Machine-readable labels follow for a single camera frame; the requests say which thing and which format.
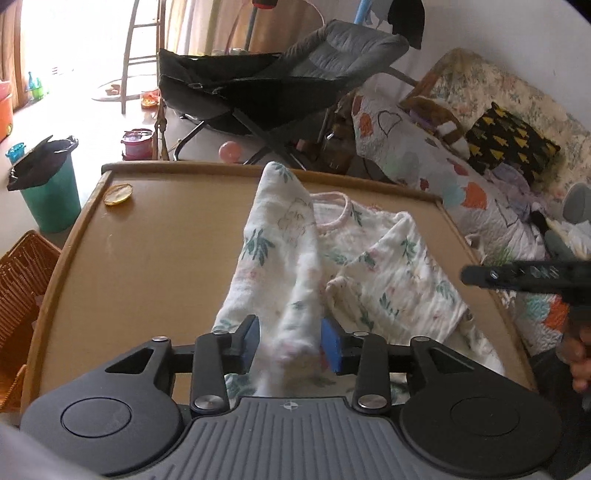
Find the pink ball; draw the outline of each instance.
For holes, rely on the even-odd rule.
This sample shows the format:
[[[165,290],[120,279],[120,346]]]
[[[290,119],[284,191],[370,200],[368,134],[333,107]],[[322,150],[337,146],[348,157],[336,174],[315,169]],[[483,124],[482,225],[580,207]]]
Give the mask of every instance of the pink ball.
[[[242,155],[242,147],[230,140],[220,147],[217,154],[224,163],[238,163]]]

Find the baby clothing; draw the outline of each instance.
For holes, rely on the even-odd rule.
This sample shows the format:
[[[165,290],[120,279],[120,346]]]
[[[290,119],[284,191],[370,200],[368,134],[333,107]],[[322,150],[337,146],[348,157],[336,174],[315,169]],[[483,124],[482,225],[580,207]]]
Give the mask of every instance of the baby clothing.
[[[355,376],[335,376],[320,352],[325,315],[389,343],[408,345],[417,335],[445,342],[456,332],[472,358],[503,370],[410,214],[364,207],[343,193],[310,194],[278,163],[263,171],[213,328],[233,331],[251,313],[261,342],[249,374],[227,375],[230,400],[350,394]],[[391,385],[393,400],[404,401],[402,377],[392,375]]]

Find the orange container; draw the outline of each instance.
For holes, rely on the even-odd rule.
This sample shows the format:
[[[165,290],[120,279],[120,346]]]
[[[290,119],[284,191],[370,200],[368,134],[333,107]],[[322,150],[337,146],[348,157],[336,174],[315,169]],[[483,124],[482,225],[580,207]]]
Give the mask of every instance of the orange container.
[[[12,132],[12,94],[0,100],[0,141]]]

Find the wooden tray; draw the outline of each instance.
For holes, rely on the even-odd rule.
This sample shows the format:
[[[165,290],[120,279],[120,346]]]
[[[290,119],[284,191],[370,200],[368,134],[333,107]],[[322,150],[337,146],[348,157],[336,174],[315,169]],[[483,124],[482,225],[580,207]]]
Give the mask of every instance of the wooden tray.
[[[155,335],[182,345],[208,332],[228,292],[261,171],[191,162],[103,166],[41,306],[23,405]],[[459,281],[460,269],[476,259],[438,197],[352,177],[294,174],[311,192],[340,190],[365,205],[410,212],[507,376],[534,387],[498,296]],[[114,183],[131,183],[134,193],[109,208],[102,195]],[[177,379],[177,401],[187,401],[188,385]]]

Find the floral quilt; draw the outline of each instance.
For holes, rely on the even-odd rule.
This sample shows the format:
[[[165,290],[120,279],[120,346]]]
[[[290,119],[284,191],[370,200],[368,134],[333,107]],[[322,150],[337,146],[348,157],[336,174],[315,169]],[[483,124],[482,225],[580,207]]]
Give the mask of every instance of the floral quilt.
[[[398,184],[439,195],[462,235],[480,238],[486,263],[544,258],[543,240],[519,220],[506,196],[398,106],[360,90],[351,114],[357,154]],[[554,296],[519,296],[511,312],[530,353],[560,339],[566,311]]]

